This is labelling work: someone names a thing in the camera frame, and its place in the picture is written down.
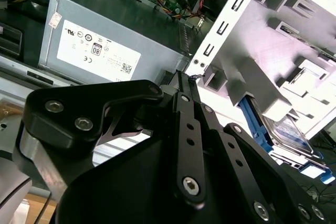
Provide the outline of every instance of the silver metal frame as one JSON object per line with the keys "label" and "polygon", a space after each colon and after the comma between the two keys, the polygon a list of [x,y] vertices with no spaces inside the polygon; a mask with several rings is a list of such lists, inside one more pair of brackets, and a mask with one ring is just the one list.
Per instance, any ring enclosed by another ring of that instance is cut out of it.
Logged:
{"label": "silver metal frame", "polygon": [[226,2],[211,30],[202,41],[191,63],[186,68],[186,74],[191,76],[204,73],[250,1],[251,0],[228,0]]}
{"label": "silver metal frame", "polygon": [[65,80],[49,72],[30,67],[22,62],[2,56],[1,54],[0,67],[18,74],[17,77],[19,78],[24,77],[50,87],[66,87],[70,85],[77,85],[77,83]]}

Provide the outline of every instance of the power supply label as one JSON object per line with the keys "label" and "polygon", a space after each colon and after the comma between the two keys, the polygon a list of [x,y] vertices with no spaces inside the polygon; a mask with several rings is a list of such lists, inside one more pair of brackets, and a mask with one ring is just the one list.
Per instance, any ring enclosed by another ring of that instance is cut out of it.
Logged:
{"label": "power supply label", "polygon": [[57,59],[111,81],[129,81],[140,57],[139,52],[64,20]]}

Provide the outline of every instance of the bolt hole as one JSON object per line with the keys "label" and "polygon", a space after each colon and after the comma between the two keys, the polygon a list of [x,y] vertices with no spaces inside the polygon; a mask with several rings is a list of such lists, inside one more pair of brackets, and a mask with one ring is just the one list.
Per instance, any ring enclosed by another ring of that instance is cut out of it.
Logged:
{"label": "bolt hole", "polygon": [[241,162],[239,159],[236,159],[236,163],[237,163],[237,165],[239,165],[240,167],[243,166],[242,162]]}
{"label": "bolt hole", "polygon": [[228,142],[228,145],[229,145],[232,149],[235,148],[235,146],[233,145],[233,143]]}
{"label": "bolt hole", "polygon": [[187,143],[188,143],[189,145],[191,145],[191,146],[194,146],[194,145],[195,145],[195,142],[194,142],[192,139],[190,139],[190,138],[187,139]]}
{"label": "bolt hole", "polygon": [[192,126],[191,124],[187,124],[187,127],[188,127],[188,129],[190,129],[190,130],[193,130],[194,129],[194,126]]}

